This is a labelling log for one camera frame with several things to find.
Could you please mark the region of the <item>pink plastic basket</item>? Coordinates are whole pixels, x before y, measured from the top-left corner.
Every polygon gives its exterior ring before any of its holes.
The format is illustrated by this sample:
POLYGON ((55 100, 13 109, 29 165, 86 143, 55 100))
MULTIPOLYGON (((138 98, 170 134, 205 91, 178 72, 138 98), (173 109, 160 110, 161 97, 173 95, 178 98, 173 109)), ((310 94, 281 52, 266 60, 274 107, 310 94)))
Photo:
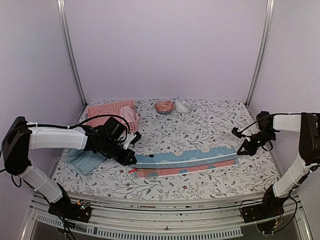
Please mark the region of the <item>pink plastic basket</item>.
POLYGON ((105 103, 95 106, 89 106, 87 107, 86 113, 87 118, 92 118, 95 116, 100 116, 95 119, 92 119, 88 122, 88 124, 91 127, 97 127, 100 125, 103 125, 111 116, 113 118, 116 118, 118 121, 120 121, 123 125, 126 126, 125 121, 123 120, 123 117, 119 115, 119 110, 124 106, 130 106, 134 109, 136 114, 136 121, 135 122, 127 122, 129 125, 130 133, 135 133, 139 130, 138 127, 138 120, 139 115, 136 110, 136 103, 133 99, 130 100, 123 100, 123 101, 115 101, 111 103, 105 103))

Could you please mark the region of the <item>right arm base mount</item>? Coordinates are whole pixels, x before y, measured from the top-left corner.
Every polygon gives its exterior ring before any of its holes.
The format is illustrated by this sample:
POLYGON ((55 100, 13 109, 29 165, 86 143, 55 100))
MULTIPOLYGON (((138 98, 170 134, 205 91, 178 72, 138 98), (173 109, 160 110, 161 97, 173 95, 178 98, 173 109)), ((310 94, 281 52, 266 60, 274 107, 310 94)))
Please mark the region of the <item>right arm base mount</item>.
POLYGON ((273 187, 270 186, 264 193, 261 202, 254 205, 241 206, 239 212, 245 223, 281 216, 284 213, 283 205, 288 198, 288 196, 275 196, 273 187))

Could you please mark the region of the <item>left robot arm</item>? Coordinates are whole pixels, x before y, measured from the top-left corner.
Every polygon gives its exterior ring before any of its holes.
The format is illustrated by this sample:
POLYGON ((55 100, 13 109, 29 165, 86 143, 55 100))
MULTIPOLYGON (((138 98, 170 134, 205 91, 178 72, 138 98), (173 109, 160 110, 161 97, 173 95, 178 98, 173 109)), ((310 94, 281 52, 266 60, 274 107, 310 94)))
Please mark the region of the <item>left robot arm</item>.
POLYGON ((110 115, 107 121, 92 127, 85 121, 72 126, 39 124, 17 117, 5 135, 0 154, 4 169, 18 176, 35 191, 42 194, 63 216, 74 213, 74 205, 64 189, 52 181, 29 159, 29 152, 38 149, 74 149, 101 154, 122 166, 137 163, 135 152, 129 148, 141 139, 141 134, 131 132, 124 118, 110 115))

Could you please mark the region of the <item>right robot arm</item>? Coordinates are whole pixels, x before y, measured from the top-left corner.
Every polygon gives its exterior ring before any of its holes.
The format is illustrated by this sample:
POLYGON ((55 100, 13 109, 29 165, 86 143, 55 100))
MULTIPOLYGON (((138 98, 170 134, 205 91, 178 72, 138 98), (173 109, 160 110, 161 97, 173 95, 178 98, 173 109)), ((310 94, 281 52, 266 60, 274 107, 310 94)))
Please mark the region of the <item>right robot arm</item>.
POLYGON ((320 164, 320 114, 318 112, 269 113, 261 111, 254 123, 234 127, 232 134, 244 139, 237 150, 239 156, 254 156, 258 148, 276 140, 279 132, 296 133, 295 159, 282 177, 264 193, 258 213, 269 218, 320 164))

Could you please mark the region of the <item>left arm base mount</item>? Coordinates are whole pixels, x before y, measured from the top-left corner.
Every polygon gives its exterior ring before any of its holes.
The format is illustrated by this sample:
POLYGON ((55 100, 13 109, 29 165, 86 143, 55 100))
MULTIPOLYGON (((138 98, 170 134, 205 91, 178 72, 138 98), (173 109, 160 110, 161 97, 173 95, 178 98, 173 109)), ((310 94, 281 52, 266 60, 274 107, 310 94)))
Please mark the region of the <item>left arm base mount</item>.
POLYGON ((50 203, 48 213, 58 216, 61 219, 74 220, 88 223, 91 217, 92 208, 87 201, 79 200, 72 202, 67 194, 55 203, 50 203))

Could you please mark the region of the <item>pink terry towel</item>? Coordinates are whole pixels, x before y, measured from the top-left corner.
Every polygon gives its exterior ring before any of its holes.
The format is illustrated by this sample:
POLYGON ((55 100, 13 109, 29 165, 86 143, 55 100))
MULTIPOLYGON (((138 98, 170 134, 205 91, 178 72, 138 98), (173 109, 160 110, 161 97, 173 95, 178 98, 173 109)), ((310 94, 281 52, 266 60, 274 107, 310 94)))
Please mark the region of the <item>pink terry towel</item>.
POLYGON ((133 123, 137 120, 135 110, 129 105, 119 109, 119 116, 124 118, 128 123, 133 123))

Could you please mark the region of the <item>blue patterned towel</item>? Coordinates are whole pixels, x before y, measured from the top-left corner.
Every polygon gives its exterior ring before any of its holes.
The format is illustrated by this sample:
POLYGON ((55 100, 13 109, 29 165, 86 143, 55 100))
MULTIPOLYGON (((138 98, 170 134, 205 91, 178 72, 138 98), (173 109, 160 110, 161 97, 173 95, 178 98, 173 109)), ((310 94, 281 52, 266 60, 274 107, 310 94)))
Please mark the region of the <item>blue patterned towel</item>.
POLYGON ((136 155, 130 173, 136 178, 183 175, 237 165, 238 155, 232 147, 222 146, 179 152, 136 155))

